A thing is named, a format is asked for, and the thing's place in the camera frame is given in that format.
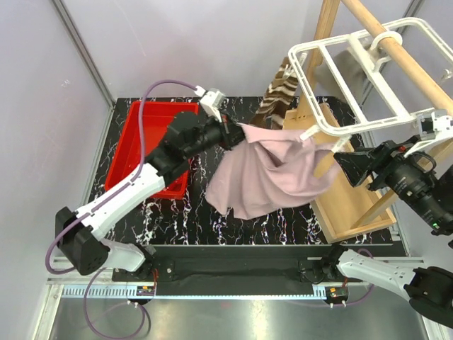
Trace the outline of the mauve sock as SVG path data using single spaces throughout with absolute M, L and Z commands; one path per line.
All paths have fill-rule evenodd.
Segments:
M 315 200 L 335 181 L 340 167 L 323 176 L 315 170 L 331 152 L 331 144 L 302 140 L 300 130 L 269 130 L 242 125 L 244 141 L 224 153 L 206 192 L 206 201 L 220 214 L 250 220 L 280 208 Z

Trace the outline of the brown striped sock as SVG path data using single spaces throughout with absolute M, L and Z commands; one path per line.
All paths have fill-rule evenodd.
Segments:
M 299 83 L 288 57 L 284 57 L 274 79 L 267 87 L 249 124 L 258 128 L 281 130 Z

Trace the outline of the white clip hanger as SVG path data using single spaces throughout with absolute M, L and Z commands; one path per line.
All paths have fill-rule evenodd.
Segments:
M 392 61 L 389 53 L 378 44 L 386 38 L 401 45 L 403 38 L 398 28 L 414 26 L 438 49 L 448 61 L 452 61 L 451 47 L 424 20 L 414 17 L 398 19 L 384 24 L 384 32 L 373 38 L 366 30 L 351 34 L 337 35 L 293 46 L 288 52 L 290 69 L 293 71 L 302 93 L 314 117 L 314 123 L 303 130 L 302 140 L 323 132 L 337 139 L 333 152 L 339 151 L 346 141 L 356 134 L 391 128 L 397 125 L 417 123 L 421 140 L 408 153 L 433 147 L 452 138 L 452 117 L 445 109 L 427 108 L 410 112 L 399 100 L 382 76 L 383 64 Z M 315 67 L 314 78 L 330 95 L 346 102 L 355 116 L 355 123 L 336 127 L 328 121 L 327 115 L 318 104 L 309 84 L 308 71 L 304 62 L 310 52 L 320 52 L 321 65 Z M 364 98 L 365 85 L 370 83 L 391 111 L 391 116 L 369 120 L 362 112 L 360 102 Z

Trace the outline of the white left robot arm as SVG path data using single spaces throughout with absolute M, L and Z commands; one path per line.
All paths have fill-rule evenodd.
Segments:
M 77 210 L 64 206 L 56 213 L 50 248 L 58 248 L 82 276 L 107 267 L 146 280 L 153 271 L 150 253 L 142 246 L 110 241 L 106 234 L 140 203 L 180 178 L 195 155 L 215 145 L 230 150 L 244 139 L 241 125 L 227 114 L 201 124 L 193 112 L 179 113 L 159 144 L 127 177 Z

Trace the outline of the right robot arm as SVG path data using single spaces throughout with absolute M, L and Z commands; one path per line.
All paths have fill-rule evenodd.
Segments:
M 410 249 L 410 222 L 424 222 L 433 236 L 452 236 L 452 204 L 438 197 L 437 162 L 418 149 L 414 136 L 396 144 L 389 140 L 375 148 L 334 155 L 347 180 L 358 186 L 373 175 L 371 191 L 387 188 L 406 209 L 397 209 L 397 228 Z M 314 267 L 322 280 L 358 279 L 403 298 L 423 317 L 452 327 L 452 272 L 438 266 L 404 267 L 364 256 L 359 251 L 334 244 Z

